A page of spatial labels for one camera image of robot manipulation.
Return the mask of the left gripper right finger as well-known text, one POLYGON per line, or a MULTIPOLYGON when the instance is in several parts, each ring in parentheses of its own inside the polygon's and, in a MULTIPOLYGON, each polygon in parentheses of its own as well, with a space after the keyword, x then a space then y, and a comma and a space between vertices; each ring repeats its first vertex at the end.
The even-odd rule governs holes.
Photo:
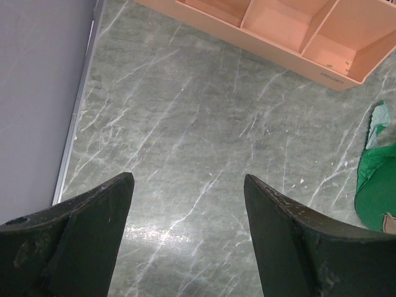
POLYGON ((395 236, 323 215, 259 178, 244 179, 265 296, 394 296, 395 236))

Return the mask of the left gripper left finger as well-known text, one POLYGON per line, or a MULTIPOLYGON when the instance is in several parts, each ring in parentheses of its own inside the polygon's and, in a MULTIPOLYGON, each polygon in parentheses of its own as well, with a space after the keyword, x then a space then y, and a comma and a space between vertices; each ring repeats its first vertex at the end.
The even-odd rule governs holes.
POLYGON ((134 191, 121 173, 1 225, 1 296, 107 296, 134 191))

